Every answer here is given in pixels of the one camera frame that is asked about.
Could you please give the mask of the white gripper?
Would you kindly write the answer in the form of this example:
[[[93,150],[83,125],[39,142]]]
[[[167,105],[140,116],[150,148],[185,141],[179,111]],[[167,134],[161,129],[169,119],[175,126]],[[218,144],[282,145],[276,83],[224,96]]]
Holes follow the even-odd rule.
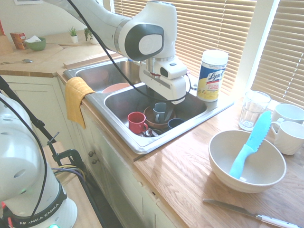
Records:
[[[159,76],[159,78],[156,78],[146,69],[146,63],[144,62],[140,63],[139,77],[147,85],[147,95],[149,97],[154,97],[155,91],[168,101],[171,101],[166,104],[164,115],[164,120],[168,121],[173,112],[174,105],[185,100],[186,81],[184,77],[167,79],[164,76]]]

